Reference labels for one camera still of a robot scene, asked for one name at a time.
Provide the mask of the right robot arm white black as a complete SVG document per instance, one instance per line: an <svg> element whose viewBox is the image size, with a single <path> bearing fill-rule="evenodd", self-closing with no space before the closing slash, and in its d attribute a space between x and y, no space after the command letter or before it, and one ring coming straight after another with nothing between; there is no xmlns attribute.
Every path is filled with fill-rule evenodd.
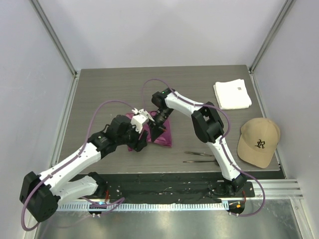
<svg viewBox="0 0 319 239"><path fill-rule="evenodd" d="M158 107L154 122L149 123L151 141L154 142L166 130L164 123L176 110L192 120L197 138L208 145L220 166L229 196L238 196L243 191L247 178L234 160L225 140L224 124L213 103L205 104L184 98L169 88L152 95L152 103Z"/></svg>

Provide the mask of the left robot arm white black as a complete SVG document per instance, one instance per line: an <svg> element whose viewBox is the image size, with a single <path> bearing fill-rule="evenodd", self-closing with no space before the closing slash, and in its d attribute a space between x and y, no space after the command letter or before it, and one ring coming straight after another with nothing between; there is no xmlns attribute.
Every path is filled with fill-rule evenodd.
<svg viewBox="0 0 319 239"><path fill-rule="evenodd" d="M49 219L59 206L84 196L100 199L108 184L98 173L73 178L91 164L114 152L120 145L141 151L147 145L148 132L137 132L130 123L92 134L86 143L69 157L36 175L28 173L22 183L20 201L37 222Z"/></svg>

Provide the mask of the magenta cloth napkin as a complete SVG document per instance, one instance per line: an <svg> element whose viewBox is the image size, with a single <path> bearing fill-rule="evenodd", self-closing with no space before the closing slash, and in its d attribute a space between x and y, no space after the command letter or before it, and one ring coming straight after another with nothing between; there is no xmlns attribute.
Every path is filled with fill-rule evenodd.
<svg viewBox="0 0 319 239"><path fill-rule="evenodd" d="M154 117L157 113L156 111L150 111L149 112L152 117ZM134 116L133 113L127 113L126 116L129 119L132 119ZM172 136L171 136L171 130L170 130L170 123L169 120L167 119L164 123L164 126L166 127L166 131L163 132L155 141L155 144L161 145L161 146L167 146L167 147L172 147ZM147 137L147 142L151 142L151 134L150 134L150 128L146 124L143 126L143 129L148 132L148 137Z"/></svg>

